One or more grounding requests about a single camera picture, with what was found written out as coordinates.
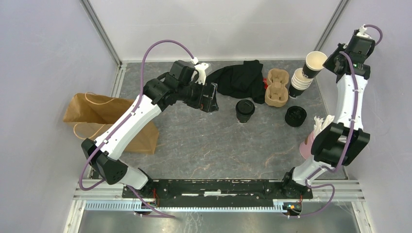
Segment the black cup lid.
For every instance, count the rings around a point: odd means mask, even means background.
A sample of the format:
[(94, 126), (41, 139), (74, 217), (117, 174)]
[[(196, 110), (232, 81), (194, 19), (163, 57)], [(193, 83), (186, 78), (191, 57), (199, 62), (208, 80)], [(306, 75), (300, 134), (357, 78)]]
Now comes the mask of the black cup lid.
[(255, 105), (250, 100), (240, 100), (235, 106), (237, 114), (251, 116), (255, 112)]

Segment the stack of black lids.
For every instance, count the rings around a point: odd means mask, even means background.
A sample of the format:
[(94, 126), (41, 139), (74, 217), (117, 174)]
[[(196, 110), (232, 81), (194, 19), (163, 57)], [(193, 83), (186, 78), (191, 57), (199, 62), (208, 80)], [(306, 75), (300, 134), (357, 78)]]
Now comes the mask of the stack of black lids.
[(285, 113), (285, 122), (292, 127), (300, 127), (307, 117), (307, 112), (300, 106), (291, 106)]

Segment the stack of white paper cups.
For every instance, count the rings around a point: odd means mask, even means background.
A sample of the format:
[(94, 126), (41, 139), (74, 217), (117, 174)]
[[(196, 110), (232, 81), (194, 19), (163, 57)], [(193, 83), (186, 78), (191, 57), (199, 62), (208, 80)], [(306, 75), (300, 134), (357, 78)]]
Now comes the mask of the stack of white paper cups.
[(289, 97), (295, 99), (308, 89), (313, 82), (313, 79), (303, 75), (302, 68), (298, 68), (293, 73), (291, 84), (289, 86)]

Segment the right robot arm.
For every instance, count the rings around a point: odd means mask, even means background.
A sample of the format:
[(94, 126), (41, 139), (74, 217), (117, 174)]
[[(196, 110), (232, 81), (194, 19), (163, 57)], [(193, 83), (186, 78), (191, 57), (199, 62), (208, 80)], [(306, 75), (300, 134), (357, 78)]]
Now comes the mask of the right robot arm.
[(376, 45), (370, 35), (355, 32), (348, 43), (339, 43), (328, 58), (321, 60), (321, 67), (336, 75), (335, 117), (315, 137), (309, 158), (285, 174), (280, 186), (283, 196), (298, 198), (305, 194), (314, 179), (351, 164), (369, 143), (370, 134), (363, 130), (361, 111), (371, 70), (364, 62)]

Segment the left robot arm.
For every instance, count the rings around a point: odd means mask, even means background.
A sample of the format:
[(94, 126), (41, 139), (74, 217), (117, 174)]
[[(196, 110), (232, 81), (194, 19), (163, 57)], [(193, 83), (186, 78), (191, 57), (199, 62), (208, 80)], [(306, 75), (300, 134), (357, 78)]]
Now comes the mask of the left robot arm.
[(107, 184), (121, 183), (134, 188), (141, 198), (151, 195), (149, 176), (120, 160), (135, 136), (168, 106), (182, 101), (188, 107), (209, 113), (218, 111), (217, 84), (206, 80), (209, 63), (175, 61), (170, 71), (149, 80), (128, 110), (96, 139), (85, 139), (81, 148), (91, 166)]

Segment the black paper coffee cup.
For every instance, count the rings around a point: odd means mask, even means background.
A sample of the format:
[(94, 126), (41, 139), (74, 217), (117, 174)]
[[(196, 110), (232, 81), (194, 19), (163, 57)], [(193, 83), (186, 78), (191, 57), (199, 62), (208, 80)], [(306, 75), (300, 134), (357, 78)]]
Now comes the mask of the black paper coffee cup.
[(324, 68), (323, 64), (327, 59), (328, 57), (321, 51), (312, 51), (308, 53), (302, 68), (302, 75), (308, 79), (315, 78)]
[(242, 124), (247, 123), (249, 119), (251, 118), (251, 116), (254, 114), (254, 112), (255, 112), (254, 110), (246, 111), (246, 112), (237, 110), (236, 111), (237, 121)]

